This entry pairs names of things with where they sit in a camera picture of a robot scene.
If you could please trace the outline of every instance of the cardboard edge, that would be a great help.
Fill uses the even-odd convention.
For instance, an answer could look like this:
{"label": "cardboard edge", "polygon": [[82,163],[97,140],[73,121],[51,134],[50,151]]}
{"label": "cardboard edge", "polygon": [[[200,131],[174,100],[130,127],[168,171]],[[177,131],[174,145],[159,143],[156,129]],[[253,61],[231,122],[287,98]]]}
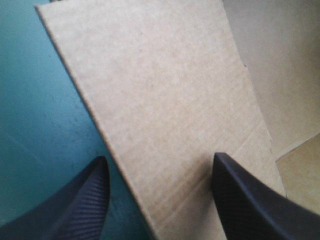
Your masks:
{"label": "cardboard edge", "polygon": [[[49,3],[46,3],[45,5],[50,5],[50,4],[57,4],[57,3],[60,3],[59,1],[57,2],[49,2]],[[99,123],[99,119],[98,117],[94,114],[93,110],[92,110],[92,106],[90,106],[87,101],[86,101],[86,96],[85,96],[85,93],[82,91],[81,87],[77,84],[77,82],[75,81],[75,77],[74,77],[74,74],[71,70],[71,68],[69,67],[68,63],[64,60],[64,56],[62,54],[62,52],[60,51],[60,48],[59,46],[56,44],[56,41],[55,41],[55,38],[54,38],[54,35],[53,33],[51,32],[51,30],[49,29],[49,26],[45,20],[45,17],[43,16],[42,12],[41,12],[41,8],[42,6],[41,5],[34,5],[33,6],[36,13],[38,14],[39,16],[39,19],[42,23],[42,25],[44,26],[44,29],[45,29],[45,32],[46,34],[48,35],[53,47],[54,47],[54,50],[56,51],[60,61],[62,62],[63,64],[63,67],[64,69],[66,70],[69,78],[71,79],[73,85],[75,86],[75,89],[77,91],[77,93],[79,94],[82,102],[83,102],[83,105],[85,106],[86,110],[88,111],[90,117],[92,118],[93,120],[93,123],[95,125],[95,127],[97,128],[98,132],[99,132],[99,135],[100,137],[103,139],[103,142],[107,148],[107,150],[110,152],[110,155],[111,157],[113,158],[113,162],[115,163],[116,167],[118,168],[118,170],[120,171],[121,175],[122,175],[122,178],[125,182],[125,184],[128,186],[128,189],[131,193],[131,195],[133,196],[133,199],[134,201],[136,202],[140,212],[142,213],[142,216],[144,218],[144,220],[148,223],[147,226],[149,227],[150,231],[148,230],[148,232],[152,235],[152,237],[154,239],[159,239],[160,236],[158,236],[158,231],[157,231],[157,228],[155,227],[155,224],[154,222],[152,221],[151,219],[151,216],[147,213],[147,211],[145,210],[143,206],[143,201],[142,199],[140,198],[140,196],[138,194],[135,193],[134,191],[134,185],[128,180],[127,178],[127,171],[126,171],[126,168],[121,164],[121,162],[119,161],[118,159],[118,156],[116,154],[116,152],[113,150],[112,146],[111,146],[111,143],[109,143],[109,141],[107,140],[107,133],[103,131],[103,128],[98,124]]]}

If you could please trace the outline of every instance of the teal surface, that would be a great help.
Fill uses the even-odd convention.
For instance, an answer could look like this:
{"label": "teal surface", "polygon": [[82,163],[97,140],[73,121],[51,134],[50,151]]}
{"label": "teal surface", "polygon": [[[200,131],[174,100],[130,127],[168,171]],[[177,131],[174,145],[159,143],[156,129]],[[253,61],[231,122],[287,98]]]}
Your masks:
{"label": "teal surface", "polygon": [[0,226],[108,157],[111,199],[101,239],[149,239],[141,214],[33,4],[0,0]]}

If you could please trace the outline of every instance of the cardboard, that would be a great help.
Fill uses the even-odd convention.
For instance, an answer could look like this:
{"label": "cardboard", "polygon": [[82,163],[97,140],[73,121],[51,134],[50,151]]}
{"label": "cardboard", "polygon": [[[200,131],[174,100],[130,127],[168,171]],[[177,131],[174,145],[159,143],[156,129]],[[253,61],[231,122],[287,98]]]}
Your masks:
{"label": "cardboard", "polygon": [[320,132],[320,2],[223,5],[278,158]]}
{"label": "cardboard", "polygon": [[156,238],[225,239],[210,189],[217,151],[284,194],[221,0],[37,10]]}
{"label": "cardboard", "polygon": [[320,214],[320,134],[277,162],[288,199]]}

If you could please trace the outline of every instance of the corrugated cardboard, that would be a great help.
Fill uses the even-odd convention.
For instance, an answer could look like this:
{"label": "corrugated cardboard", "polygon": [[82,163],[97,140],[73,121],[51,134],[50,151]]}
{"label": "corrugated cardboard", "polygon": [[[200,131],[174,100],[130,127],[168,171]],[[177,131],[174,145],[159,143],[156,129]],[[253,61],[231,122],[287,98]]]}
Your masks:
{"label": "corrugated cardboard", "polygon": [[320,1],[223,5],[278,158],[320,132]]}
{"label": "corrugated cardboard", "polygon": [[225,238],[214,152],[284,193],[221,0],[66,0],[38,12],[158,239]]}
{"label": "corrugated cardboard", "polygon": [[320,134],[276,162],[288,199],[320,214]]}

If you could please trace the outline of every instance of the textured black plastic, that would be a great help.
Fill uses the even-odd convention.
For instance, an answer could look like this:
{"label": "textured black plastic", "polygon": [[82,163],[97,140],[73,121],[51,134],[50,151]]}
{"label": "textured black plastic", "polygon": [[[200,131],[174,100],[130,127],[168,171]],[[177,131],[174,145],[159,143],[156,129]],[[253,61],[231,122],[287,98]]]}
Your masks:
{"label": "textured black plastic", "polygon": [[0,228],[1,240],[98,240],[110,196],[109,171],[97,157],[48,200]]}
{"label": "textured black plastic", "polygon": [[320,216],[264,185],[226,153],[214,155],[212,191],[228,240],[320,239]]}

